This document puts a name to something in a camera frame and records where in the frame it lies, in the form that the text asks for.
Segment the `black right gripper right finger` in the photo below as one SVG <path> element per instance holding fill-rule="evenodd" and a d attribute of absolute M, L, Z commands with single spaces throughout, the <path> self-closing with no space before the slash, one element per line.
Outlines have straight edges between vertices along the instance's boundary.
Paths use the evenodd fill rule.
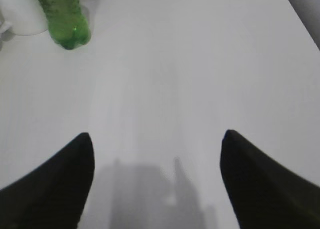
<path fill-rule="evenodd" d="M 223 136 L 219 168 L 241 229 L 320 227 L 320 187 L 234 129 Z"/>

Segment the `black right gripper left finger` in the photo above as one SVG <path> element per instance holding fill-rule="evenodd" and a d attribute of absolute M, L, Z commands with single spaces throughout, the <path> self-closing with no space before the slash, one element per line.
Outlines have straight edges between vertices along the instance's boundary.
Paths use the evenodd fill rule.
<path fill-rule="evenodd" d="M 76 229 L 93 183 L 94 148 L 82 132 L 0 190 L 2 229 Z"/>

